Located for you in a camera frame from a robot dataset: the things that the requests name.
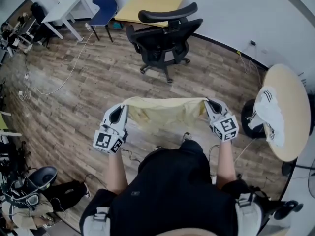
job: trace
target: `blue chair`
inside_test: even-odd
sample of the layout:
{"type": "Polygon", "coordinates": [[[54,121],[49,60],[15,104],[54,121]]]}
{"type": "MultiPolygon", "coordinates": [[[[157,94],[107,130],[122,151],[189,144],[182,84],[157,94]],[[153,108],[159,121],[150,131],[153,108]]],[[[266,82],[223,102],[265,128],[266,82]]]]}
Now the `blue chair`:
{"type": "Polygon", "coordinates": [[[90,20],[89,25],[91,26],[95,36],[99,40],[97,33],[93,26],[105,26],[106,31],[110,40],[113,42],[113,39],[108,30],[108,23],[109,21],[117,14],[118,6],[116,0],[93,0],[94,4],[99,7],[99,11],[96,15],[90,20]]]}

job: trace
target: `black office chair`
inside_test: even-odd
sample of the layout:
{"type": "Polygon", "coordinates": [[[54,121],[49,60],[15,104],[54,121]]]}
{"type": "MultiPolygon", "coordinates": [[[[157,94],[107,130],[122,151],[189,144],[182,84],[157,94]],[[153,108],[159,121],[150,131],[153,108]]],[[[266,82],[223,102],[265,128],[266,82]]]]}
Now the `black office chair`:
{"type": "Polygon", "coordinates": [[[42,7],[36,2],[31,6],[31,12],[36,18],[37,23],[39,24],[39,27],[34,28],[31,32],[31,34],[34,35],[33,42],[38,42],[44,39],[42,41],[42,44],[46,43],[46,48],[49,49],[49,40],[55,34],[45,24],[42,24],[42,21],[45,18],[45,13],[42,7]]]}
{"type": "Polygon", "coordinates": [[[136,52],[142,55],[145,63],[140,68],[142,74],[145,73],[149,66],[162,69],[167,77],[167,82],[172,83],[169,77],[167,66],[179,64],[182,60],[189,63],[190,60],[185,58],[189,50],[187,39],[202,24],[202,19],[193,21],[187,20],[187,16],[198,10],[197,4],[193,2],[189,6],[170,12],[150,12],[141,10],[138,18],[141,22],[151,24],[168,21],[168,26],[148,27],[135,31],[133,26],[128,26],[127,36],[129,41],[134,45],[136,52]],[[165,54],[172,52],[174,59],[165,61],[165,54]]]}

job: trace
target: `yellow towel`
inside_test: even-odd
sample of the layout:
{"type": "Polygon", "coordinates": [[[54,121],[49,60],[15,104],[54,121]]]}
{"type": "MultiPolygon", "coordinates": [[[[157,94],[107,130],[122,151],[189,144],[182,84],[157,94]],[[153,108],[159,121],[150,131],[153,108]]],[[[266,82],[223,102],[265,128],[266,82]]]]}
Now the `yellow towel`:
{"type": "Polygon", "coordinates": [[[128,117],[146,131],[172,129],[180,124],[192,127],[205,112],[207,98],[150,99],[132,97],[122,104],[129,106],[128,117]]]}
{"type": "Polygon", "coordinates": [[[0,129],[8,129],[1,114],[0,114],[0,129]]]}

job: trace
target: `chair headrest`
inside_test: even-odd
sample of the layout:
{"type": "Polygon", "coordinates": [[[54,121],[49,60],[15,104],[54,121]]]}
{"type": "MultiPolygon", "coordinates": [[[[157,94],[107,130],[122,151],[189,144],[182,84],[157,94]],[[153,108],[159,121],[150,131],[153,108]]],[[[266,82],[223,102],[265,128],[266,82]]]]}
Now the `chair headrest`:
{"type": "Polygon", "coordinates": [[[186,6],[185,8],[169,11],[169,12],[150,12],[146,10],[140,10],[138,18],[143,23],[158,23],[164,21],[175,21],[181,18],[187,17],[198,10],[198,6],[195,2],[186,6]]]}

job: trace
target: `oval wooden table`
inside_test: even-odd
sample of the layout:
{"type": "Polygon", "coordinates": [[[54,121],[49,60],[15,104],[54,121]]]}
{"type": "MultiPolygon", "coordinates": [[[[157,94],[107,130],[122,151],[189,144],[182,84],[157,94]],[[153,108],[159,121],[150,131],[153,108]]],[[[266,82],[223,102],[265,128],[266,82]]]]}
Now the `oval wooden table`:
{"type": "MultiPolygon", "coordinates": [[[[302,153],[309,137],[311,110],[307,93],[300,78],[290,68],[281,64],[274,65],[268,70],[263,86],[271,86],[275,89],[278,106],[284,118],[284,146],[279,147],[270,142],[269,146],[280,160],[293,161],[302,153]]],[[[253,103],[254,100],[247,102],[243,108],[246,113],[243,114],[242,111],[242,125],[247,135],[251,130],[247,127],[248,122],[244,121],[244,115],[249,113],[253,103]]],[[[268,135],[270,128],[266,124],[264,130],[268,135]]]]}

